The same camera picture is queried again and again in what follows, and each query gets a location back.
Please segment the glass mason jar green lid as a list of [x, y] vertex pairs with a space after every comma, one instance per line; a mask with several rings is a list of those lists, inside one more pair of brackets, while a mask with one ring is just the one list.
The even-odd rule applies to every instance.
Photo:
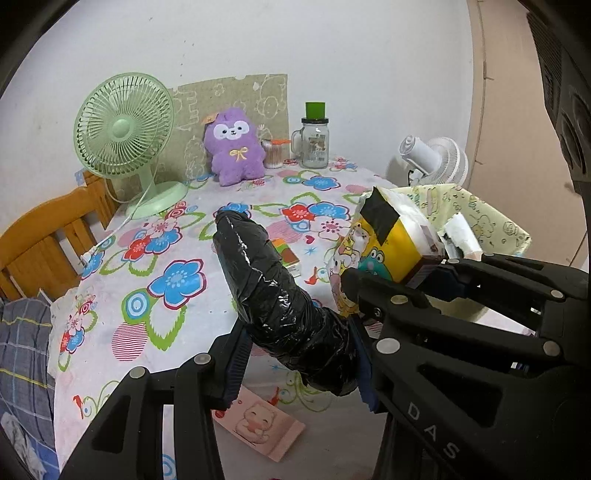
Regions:
[[307, 169], [327, 168], [329, 164], [329, 118], [325, 102], [307, 102], [301, 128], [290, 137], [294, 158]]

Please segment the yellow cartoon fabric storage box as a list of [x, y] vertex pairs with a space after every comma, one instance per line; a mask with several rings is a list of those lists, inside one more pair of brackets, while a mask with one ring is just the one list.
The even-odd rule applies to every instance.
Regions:
[[484, 253], [521, 256], [531, 245], [529, 233], [492, 205], [455, 184], [399, 187], [437, 231], [461, 213]]

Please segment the yellow tissue pack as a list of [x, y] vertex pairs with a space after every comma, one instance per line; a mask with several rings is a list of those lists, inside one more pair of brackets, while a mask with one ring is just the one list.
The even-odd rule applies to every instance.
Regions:
[[362, 195], [348, 233], [329, 260], [329, 282], [339, 314], [348, 317], [358, 310], [356, 300], [345, 292], [346, 270], [416, 287], [445, 256], [435, 227], [407, 195], [373, 188]]

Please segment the green tissue pack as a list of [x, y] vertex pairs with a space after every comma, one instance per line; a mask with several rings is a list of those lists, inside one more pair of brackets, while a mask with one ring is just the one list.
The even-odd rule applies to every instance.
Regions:
[[287, 242], [283, 239], [273, 239], [272, 243], [276, 252], [279, 253], [281, 257], [281, 264], [283, 264], [283, 267], [287, 269], [294, 278], [301, 275], [301, 261], [296, 253], [291, 250]]

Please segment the floral tablecloth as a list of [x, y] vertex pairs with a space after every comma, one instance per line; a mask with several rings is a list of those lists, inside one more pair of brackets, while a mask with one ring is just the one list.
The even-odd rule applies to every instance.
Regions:
[[[263, 225], [301, 261], [297, 284], [318, 306], [337, 310], [329, 260], [351, 226], [362, 195], [386, 181], [338, 159], [314, 171], [287, 163], [263, 179], [221, 187], [214, 177], [190, 182], [187, 195], [154, 216], [127, 221], [89, 259], [54, 365], [55, 448], [66, 464], [98, 410], [134, 367], [174, 369], [206, 351], [235, 323], [212, 237], [219, 210]], [[214, 421], [230, 479], [367, 479], [385, 420], [358, 393], [338, 397], [254, 348], [245, 387], [305, 425], [279, 463]]]

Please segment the purple plush toy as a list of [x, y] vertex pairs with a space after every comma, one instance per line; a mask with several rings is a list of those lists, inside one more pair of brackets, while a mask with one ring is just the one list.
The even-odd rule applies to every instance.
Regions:
[[211, 172], [221, 187], [266, 175], [266, 150], [256, 135], [256, 127], [241, 108], [230, 107], [207, 123], [204, 148], [211, 155]]

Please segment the green patterned board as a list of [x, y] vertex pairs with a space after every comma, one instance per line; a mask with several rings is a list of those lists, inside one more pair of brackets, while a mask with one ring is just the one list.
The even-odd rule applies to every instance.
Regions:
[[228, 108], [239, 108], [260, 139], [288, 136], [287, 74], [252, 74], [204, 80], [169, 89], [174, 126], [152, 164], [155, 180], [188, 182], [211, 171], [204, 148], [205, 120]]

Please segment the green desk fan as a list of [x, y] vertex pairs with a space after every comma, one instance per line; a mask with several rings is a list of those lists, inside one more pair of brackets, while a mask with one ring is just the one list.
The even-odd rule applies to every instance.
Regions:
[[182, 182], [155, 180], [157, 159], [173, 124], [171, 94], [159, 80], [144, 73], [106, 79], [79, 108], [73, 143], [81, 164], [103, 179], [139, 179], [141, 191], [126, 207], [128, 220], [165, 211], [188, 192]]

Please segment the beige door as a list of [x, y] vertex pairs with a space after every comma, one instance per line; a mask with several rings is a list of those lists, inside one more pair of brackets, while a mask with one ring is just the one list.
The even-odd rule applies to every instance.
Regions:
[[517, 1], [471, 1], [469, 189], [531, 237], [526, 254], [589, 268], [585, 215], [548, 118], [538, 56]]

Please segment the pink wet wipes pack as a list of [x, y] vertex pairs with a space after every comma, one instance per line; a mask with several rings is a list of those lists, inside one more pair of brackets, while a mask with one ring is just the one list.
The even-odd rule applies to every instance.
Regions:
[[212, 418], [236, 439], [276, 463], [283, 460], [305, 430], [303, 422], [245, 386], [240, 387], [228, 409], [213, 410]]

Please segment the small toothpick jar orange lid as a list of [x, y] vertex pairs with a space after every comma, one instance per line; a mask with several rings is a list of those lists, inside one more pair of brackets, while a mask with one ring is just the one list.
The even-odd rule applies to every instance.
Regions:
[[263, 160], [266, 169], [279, 169], [283, 167], [284, 161], [290, 158], [289, 139], [263, 139], [260, 143], [266, 151]]

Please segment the black plastic bag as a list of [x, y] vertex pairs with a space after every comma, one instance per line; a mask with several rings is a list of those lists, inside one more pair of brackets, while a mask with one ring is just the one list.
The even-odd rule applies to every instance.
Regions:
[[315, 389], [335, 396], [356, 390], [360, 358], [348, 322], [312, 302], [262, 225], [228, 210], [215, 225], [219, 264], [252, 342]]

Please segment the grey plaid pillow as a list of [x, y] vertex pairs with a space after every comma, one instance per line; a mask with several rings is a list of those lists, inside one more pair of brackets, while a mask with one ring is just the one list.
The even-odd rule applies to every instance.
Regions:
[[36, 441], [55, 448], [54, 386], [47, 372], [50, 309], [39, 298], [1, 305], [1, 412]]

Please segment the white standing fan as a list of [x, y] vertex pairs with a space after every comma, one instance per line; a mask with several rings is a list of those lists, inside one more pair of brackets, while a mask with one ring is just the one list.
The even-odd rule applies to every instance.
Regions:
[[463, 186], [469, 176], [469, 160], [459, 144], [449, 137], [424, 142], [408, 135], [400, 144], [401, 159], [410, 166], [409, 184]]

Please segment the wooden bed headboard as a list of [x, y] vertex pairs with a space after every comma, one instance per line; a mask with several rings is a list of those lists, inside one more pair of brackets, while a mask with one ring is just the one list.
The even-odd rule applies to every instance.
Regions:
[[80, 275], [59, 245], [63, 233], [82, 255], [96, 244], [85, 216], [95, 213], [106, 227], [117, 206], [109, 180], [83, 174], [85, 184], [33, 208], [1, 235], [1, 297], [18, 300], [42, 290], [56, 299], [77, 286]]

